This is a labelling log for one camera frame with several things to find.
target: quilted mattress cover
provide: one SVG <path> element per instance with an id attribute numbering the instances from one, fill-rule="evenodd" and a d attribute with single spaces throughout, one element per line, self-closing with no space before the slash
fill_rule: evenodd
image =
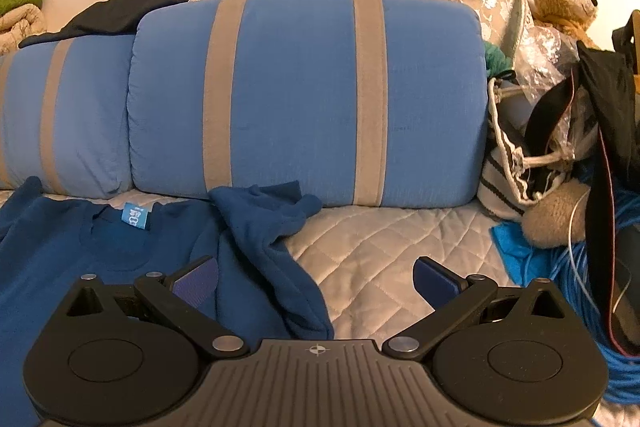
<path id="1" fill-rule="evenodd" d="M 11 194 L 0 190 L 0 205 Z M 115 208 L 130 201 L 150 208 L 178 200 L 130 190 L 92 201 Z M 496 224 L 476 200 L 444 209 L 343 206 L 322 209 L 286 245 L 320 286 L 336 338 L 371 338 L 381 345 L 433 311 L 412 284 L 412 268 L 420 256 L 463 277 L 482 273 L 500 285 L 513 285 L 489 234 Z M 605 427 L 637 427 L 640 407 L 603 402 L 594 419 Z"/>

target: crosshair symbol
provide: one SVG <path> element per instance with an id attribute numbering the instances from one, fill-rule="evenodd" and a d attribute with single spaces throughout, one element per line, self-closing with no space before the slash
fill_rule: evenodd
<path id="1" fill-rule="evenodd" d="M 315 346 L 309 347 L 309 349 L 307 349 L 307 351 L 310 352 L 310 353 L 313 353 L 316 357 L 319 357 L 325 351 L 330 351 L 330 349 L 327 349 L 326 347 L 321 346 L 320 344 L 316 344 Z"/>

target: clothing label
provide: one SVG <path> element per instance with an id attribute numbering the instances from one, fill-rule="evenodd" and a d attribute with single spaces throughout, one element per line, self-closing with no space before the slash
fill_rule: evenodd
<path id="1" fill-rule="evenodd" d="M 144 230 L 148 214 L 149 211 L 146 208 L 135 206 L 133 203 L 125 203 L 122 210 L 122 220 L 132 227 Z"/>

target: gray gripper base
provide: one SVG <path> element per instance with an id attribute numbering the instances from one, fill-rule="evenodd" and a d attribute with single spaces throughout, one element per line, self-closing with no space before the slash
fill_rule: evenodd
<path id="1" fill-rule="evenodd" d="M 373 341 L 262 341 L 214 363 L 181 406 L 145 427 L 493 427 L 436 388 L 417 362 Z M 574 427 L 591 427 L 587 420 Z M 41 427 L 60 427 L 45 422 Z"/>

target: sofa backrest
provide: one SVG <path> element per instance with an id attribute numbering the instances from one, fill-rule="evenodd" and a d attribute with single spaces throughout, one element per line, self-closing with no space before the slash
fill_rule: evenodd
<path id="1" fill-rule="evenodd" d="M 324 204 L 444 207 L 486 137 L 476 14 L 441 0 L 206 0 L 146 15 L 129 75 L 140 190 L 299 180 Z"/>
<path id="2" fill-rule="evenodd" d="M 127 82 L 134 36 L 86 36 L 0 57 L 0 188 L 39 176 L 49 192 L 131 188 Z"/>

